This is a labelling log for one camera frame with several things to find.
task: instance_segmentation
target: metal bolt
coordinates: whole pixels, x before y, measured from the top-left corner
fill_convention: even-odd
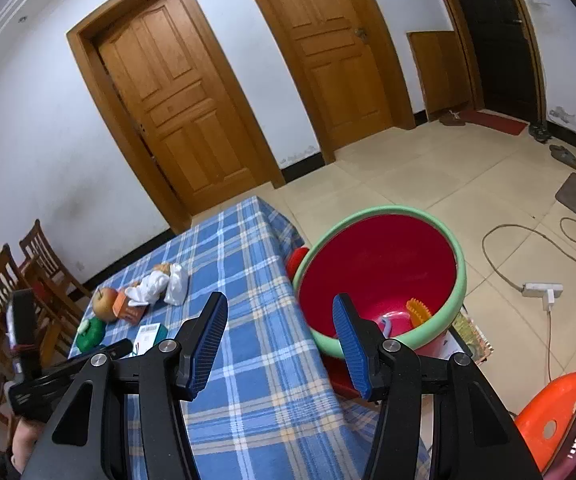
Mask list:
[[[382,346],[386,352],[398,352],[401,350],[401,343],[396,339],[386,339]]]
[[[463,352],[457,352],[454,355],[454,361],[461,366],[468,366],[470,364],[470,358]]]
[[[92,356],[90,362],[92,363],[92,366],[101,366],[104,365],[107,360],[108,356],[106,354],[97,354]]]
[[[174,339],[165,339],[159,343],[159,350],[162,352],[171,352],[177,348],[177,342]]]

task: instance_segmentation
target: white plug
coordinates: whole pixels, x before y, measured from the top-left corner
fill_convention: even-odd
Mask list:
[[[561,296],[564,286],[561,283],[524,283],[524,298],[542,298],[543,310],[551,312],[555,300]]]

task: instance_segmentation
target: tablecloth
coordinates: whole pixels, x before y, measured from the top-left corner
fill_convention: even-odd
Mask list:
[[[228,323],[206,388],[182,402],[203,480],[357,479],[363,474],[377,413],[338,399],[286,276],[285,261],[303,244],[295,227],[251,197],[208,219],[101,286],[120,288],[155,264],[177,262],[190,274],[181,306],[162,301],[142,323],[162,322],[169,336],[196,317],[210,292],[228,298]],[[84,319],[92,316],[88,307]],[[134,340],[138,327],[108,325],[104,344]],[[72,349],[71,355],[77,354]],[[146,479],[135,396],[128,402],[135,480]],[[428,476],[421,444],[417,479]]]

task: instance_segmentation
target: door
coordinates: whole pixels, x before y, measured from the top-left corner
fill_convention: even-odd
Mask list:
[[[96,45],[154,160],[197,214],[269,177],[181,0],[146,5]]]
[[[486,108],[538,122],[530,47],[514,0],[459,0],[472,37]]]
[[[270,0],[289,35],[333,148],[393,125],[386,94],[352,0]]]

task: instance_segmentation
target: apple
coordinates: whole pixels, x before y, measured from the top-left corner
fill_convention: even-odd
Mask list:
[[[112,311],[112,306],[118,295],[119,292],[109,286],[98,289],[92,297],[92,310],[94,311],[94,315],[106,323],[116,321],[117,317]]]

